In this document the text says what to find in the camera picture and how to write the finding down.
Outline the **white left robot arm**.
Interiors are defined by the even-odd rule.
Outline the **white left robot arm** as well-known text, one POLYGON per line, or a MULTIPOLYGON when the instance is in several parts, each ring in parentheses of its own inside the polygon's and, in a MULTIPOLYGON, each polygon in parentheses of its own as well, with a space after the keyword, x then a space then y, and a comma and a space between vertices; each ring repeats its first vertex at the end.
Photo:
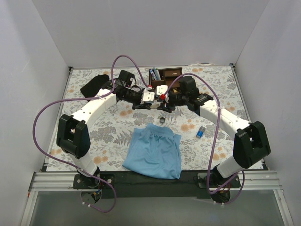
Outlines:
POLYGON ((87 104, 71 115, 63 114, 59 119, 56 144, 71 157, 79 169, 81 181, 89 188, 96 188, 100 183, 100 170, 89 153, 89 131, 95 121, 120 100, 132 103, 134 108, 150 109, 146 95, 152 91, 152 86, 147 84, 135 91, 134 80, 135 76, 125 70, 121 70, 115 79, 106 77, 87 104))

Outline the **brown wooden desk organizer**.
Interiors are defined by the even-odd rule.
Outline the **brown wooden desk organizer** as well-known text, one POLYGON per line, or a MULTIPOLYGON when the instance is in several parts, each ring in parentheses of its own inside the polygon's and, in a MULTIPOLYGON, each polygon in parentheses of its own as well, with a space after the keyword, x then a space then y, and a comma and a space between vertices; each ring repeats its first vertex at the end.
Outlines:
POLYGON ((161 80, 150 80, 150 73, 149 73, 149 85, 155 89, 159 85, 167 85, 170 86, 171 83, 182 75, 182 67, 176 68, 156 68, 160 74, 161 80))

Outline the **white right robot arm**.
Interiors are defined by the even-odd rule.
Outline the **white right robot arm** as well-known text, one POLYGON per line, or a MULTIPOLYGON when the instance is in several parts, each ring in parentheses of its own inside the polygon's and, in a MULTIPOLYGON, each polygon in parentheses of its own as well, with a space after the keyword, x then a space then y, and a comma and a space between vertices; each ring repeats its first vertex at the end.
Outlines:
POLYGON ((177 80, 179 87, 160 85, 155 89, 158 99, 162 101, 161 109, 171 112, 177 106, 186 106, 190 111, 215 123, 234 141, 233 154, 214 168, 206 181, 218 187, 226 186, 230 178, 241 170, 248 169, 271 153, 264 125, 249 122, 221 107, 216 97, 200 93, 192 76, 177 80))

